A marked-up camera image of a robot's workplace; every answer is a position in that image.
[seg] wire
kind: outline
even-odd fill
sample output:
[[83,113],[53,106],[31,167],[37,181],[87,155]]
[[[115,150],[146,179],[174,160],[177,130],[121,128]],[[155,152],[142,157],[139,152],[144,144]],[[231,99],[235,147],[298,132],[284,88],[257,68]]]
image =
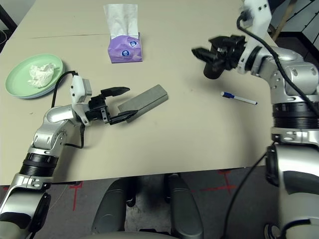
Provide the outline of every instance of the wire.
[[71,143],[65,143],[64,145],[74,147],[74,148],[83,148],[84,147],[84,131],[85,131],[85,124],[82,123],[80,126],[81,146],[77,146],[77,145],[71,144]]
[[[52,104],[51,104],[51,108],[53,108],[55,106],[55,98],[56,98],[56,93],[58,91],[59,88],[59,84],[61,83],[61,81],[63,80],[63,78],[68,75],[68,74],[72,74],[72,76],[78,76],[78,73],[76,71],[67,71],[64,72],[59,79],[56,81],[55,83],[55,87],[54,87],[54,92],[53,92],[53,97],[52,97]],[[65,143],[64,145],[66,146],[70,146],[70,147],[74,147],[74,148],[83,148],[84,147],[84,131],[85,131],[85,125],[83,123],[81,123],[80,126],[80,136],[81,136],[81,146],[72,144],[72,143]]]
[[227,208],[227,212],[226,212],[226,216],[225,216],[225,221],[224,221],[224,227],[223,227],[223,236],[221,237],[221,239],[226,239],[227,238],[227,227],[228,227],[228,220],[229,220],[229,216],[230,216],[230,212],[233,208],[233,205],[235,203],[235,200],[237,198],[237,195],[239,193],[239,191],[241,190],[241,188],[243,187],[243,185],[245,184],[245,182],[247,181],[247,178],[249,177],[249,175],[254,171],[254,169],[257,167],[257,165],[263,160],[263,158],[266,156],[266,153],[263,154],[263,156],[260,157],[260,159],[258,159],[258,161],[249,169],[248,173],[244,176],[244,178],[241,180],[238,188],[236,189],[233,197],[230,200],[229,206]]
[[67,72],[64,72],[60,77],[59,79],[56,81],[55,83],[55,87],[54,87],[54,92],[53,92],[53,97],[52,97],[52,104],[51,104],[51,108],[54,107],[55,105],[55,98],[56,98],[56,93],[58,91],[58,87],[59,87],[59,84],[60,82],[62,81],[62,79],[68,75],[68,74],[72,74],[72,76],[77,76],[78,73],[76,71],[67,71]]
[[29,239],[33,239],[35,236],[35,233],[32,233],[31,236],[29,237]]
[[277,67],[278,67],[278,70],[282,74],[282,76],[285,79],[285,81],[300,95],[300,97],[306,102],[308,107],[315,113],[315,115],[317,117],[319,117],[319,110],[313,105],[311,100],[309,100],[309,98],[302,92],[302,90],[299,89],[298,86],[296,86],[290,80],[290,78],[285,73],[285,70],[284,70],[283,66],[281,65],[280,60],[278,58],[278,54],[263,39],[261,39],[260,37],[256,36],[255,34],[251,33],[250,31],[244,29],[240,25],[240,21],[244,20],[246,18],[247,18],[247,13],[246,12],[243,12],[242,14],[240,14],[240,16],[237,18],[237,22],[236,22],[237,28],[239,30],[245,32],[247,35],[251,36],[252,38],[256,39],[257,41],[259,41],[270,52],[270,54],[274,57],[275,63],[277,65]]
[[58,199],[52,204],[52,206],[49,208],[49,211],[55,206],[55,204],[57,204],[57,202],[62,198],[65,190],[68,188],[68,185],[65,185],[64,189],[62,190],[60,196],[58,197]]
[[4,31],[2,31],[2,30],[0,30],[0,31],[4,34],[4,37],[5,37],[4,41],[0,42],[0,45],[2,45],[8,40],[8,38],[7,38],[6,33]]

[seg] white tissue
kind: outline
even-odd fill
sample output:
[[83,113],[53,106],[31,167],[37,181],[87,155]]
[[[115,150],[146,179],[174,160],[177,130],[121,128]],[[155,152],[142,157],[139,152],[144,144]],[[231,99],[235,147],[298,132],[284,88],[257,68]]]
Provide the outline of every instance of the white tissue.
[[122,35],[139,38],[137,4],[107,4],[104,13],[111,39]]
[[32,79],[28,80],[28,83],[37,88],[46,86],[52,80],[54,67],[55,65],[52,63],[41,67],[32,65],[29,70]]

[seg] blue marker cap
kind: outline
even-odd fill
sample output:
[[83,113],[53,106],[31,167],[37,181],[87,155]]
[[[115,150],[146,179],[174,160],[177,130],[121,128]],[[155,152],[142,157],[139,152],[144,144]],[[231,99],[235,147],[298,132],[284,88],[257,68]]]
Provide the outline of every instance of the blue marker cap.
[[222,97],[226,97],[226,98],[234,98],[235,97],[232,93],[229,93],[229,92],[222,91],[220,94]]

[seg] purple tissue box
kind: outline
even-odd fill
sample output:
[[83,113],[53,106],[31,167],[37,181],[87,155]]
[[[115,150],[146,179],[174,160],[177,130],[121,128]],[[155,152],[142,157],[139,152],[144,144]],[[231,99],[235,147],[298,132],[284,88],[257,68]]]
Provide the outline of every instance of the purple tissue box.
[[112,63],[143,61],[140,39],[131,36],[117,36],[110,41],[108,48]]

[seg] tissue box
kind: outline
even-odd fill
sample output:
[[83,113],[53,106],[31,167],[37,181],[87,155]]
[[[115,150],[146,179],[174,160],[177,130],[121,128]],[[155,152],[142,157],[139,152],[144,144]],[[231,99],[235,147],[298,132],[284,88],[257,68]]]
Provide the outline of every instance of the tissue box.
[[132,36],[117,36],[110,40],[108,48],[112,63],[143,61],[140,39]]
[[137,4],[107,4],[104,13],[111,34],[112,63],[142,61]]

